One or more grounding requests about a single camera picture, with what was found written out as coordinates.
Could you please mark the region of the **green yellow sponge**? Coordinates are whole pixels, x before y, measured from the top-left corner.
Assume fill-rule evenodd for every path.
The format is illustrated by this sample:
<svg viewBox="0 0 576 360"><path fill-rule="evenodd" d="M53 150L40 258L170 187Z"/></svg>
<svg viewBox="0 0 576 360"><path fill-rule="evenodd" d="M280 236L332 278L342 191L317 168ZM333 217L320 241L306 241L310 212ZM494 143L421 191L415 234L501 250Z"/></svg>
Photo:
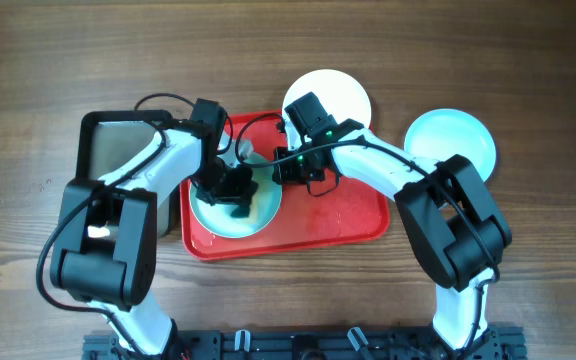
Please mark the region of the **green yellow sponge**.
<svg viewBox="0 0 576 360"><path fill-rule="evenodd" d="M251 200L237 202L230 212L230 216L235 219L248 218L251 212Z"/></svg>

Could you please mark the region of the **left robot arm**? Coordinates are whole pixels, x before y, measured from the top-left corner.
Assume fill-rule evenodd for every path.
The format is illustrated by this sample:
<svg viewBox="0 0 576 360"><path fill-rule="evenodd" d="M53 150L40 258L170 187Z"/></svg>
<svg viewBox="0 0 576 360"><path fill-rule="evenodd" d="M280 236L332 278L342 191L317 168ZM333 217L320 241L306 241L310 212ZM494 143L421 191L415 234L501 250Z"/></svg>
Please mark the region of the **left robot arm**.
<svg viewBox="0 0 576 360"><path fill-rule="evenodd" d="M162 201L190 180L201 201L228 204L238 219L250 214L258 189L250 169L221 157L220 140L230 123L226 110L205 99L191 107L185 120L134 109L132 116L153 129L152 141L115 171L67 184L59 222L38 259L36 285L44 300L102 315L122 342L112 350L122 359L187 356L175 322L150 291ZM74 304L66 307L48 294L45 270Z"/></svg>

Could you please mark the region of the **black metal tray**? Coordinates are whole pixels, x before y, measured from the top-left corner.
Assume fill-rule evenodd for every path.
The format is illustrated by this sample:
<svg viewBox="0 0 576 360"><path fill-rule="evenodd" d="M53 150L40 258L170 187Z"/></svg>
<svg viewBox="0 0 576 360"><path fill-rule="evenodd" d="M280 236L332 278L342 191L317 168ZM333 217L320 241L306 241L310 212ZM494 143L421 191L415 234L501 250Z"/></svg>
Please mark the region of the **black metal tray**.
<svg viewBox="0 0 576 360"><path fill-rule="evenodd" d="M154 123L170 117L163 110L146 110L142 115ZM140 121L132 111L98 111L84 116L81 121L75 177L97 180L131 160L153 140L155 129ZM167 235L179 216L179 200L174 190L165 198L157 211L157 236ZM92 225L86 229L92 238L114 240L118 223Z"/></svg>

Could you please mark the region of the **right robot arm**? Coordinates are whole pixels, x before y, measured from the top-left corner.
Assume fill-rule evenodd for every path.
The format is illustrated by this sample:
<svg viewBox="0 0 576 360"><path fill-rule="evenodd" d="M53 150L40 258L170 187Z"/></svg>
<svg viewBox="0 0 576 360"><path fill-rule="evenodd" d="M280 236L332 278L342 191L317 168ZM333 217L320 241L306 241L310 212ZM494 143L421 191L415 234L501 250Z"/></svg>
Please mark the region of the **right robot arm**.
<svg viewBox="0 0 576 360"><path fill-rule="evenodd" d="M354 119L338 121L313 92L284 108L300 145L277 150L279 184L337 178L358 180L396 204L421 268L436 284L432 327L452 355L465 358L487 329L485 300L500 280L512 233L472 162L415 157L378 138Z"/></svg>

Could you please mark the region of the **white plate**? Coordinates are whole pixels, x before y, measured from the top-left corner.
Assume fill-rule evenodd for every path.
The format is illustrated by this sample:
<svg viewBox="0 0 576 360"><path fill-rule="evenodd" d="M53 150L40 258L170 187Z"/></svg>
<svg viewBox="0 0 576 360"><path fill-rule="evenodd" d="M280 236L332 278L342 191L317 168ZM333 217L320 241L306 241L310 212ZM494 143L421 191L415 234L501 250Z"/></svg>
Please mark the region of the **white plate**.
<svg viewBox="0 0 576 360"><path fill-rule="evenodd" d="M298 98L313 92L338 123L350 118L369 128L372 106L364 87L352 76L334 69L314 70L299 77L287 90L281 106L289 150L302 145L301 136L291 123L285 108Z"/></svg>

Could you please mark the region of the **light blue plate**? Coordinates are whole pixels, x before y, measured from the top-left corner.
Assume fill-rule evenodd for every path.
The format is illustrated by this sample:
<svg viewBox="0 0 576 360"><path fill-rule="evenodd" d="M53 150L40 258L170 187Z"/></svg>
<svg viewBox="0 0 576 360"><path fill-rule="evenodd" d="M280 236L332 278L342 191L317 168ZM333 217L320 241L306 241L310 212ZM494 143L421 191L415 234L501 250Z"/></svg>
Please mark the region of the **light blue plate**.
<svg viewBox="0 0 576 360"><path fill-rule="evenodd" d="M196 188L189 186L190 208L198 222L209 232L225 238L244 238L266 227L277 214L282 199L282 187L272 180L270 167L253 168L253 180L258 183L252 198L248 218L230 216L234 204L209 205L196 197Z"/></svg>
<svg viewBox="0 0 576 360"><path fill-rule="evenodd" d="M456 154L464 156L483 181L490 178L497 160L496 144L484 124L469 113L450 108L419 116L406 132L404 150L440 161Z"/></svg>

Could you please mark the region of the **red plastic tray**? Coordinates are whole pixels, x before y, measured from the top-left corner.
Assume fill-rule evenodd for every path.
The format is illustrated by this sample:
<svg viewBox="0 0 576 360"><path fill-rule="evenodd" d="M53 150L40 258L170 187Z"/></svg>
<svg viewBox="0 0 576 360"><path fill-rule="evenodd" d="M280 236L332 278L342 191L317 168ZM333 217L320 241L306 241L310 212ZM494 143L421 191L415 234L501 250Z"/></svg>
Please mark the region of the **red plastic tray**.
<svg viewBox="0 0 576 360"><path fill-rule="evenodd" d="M389 199L368 185L330 171L311 186L285 185L278 212L259 232L243 238L212 233L194 215L197 201L188 181L180 186L181 237L186 250L202 261L258 256L308 248L372 241L390 225Z"/></svg>

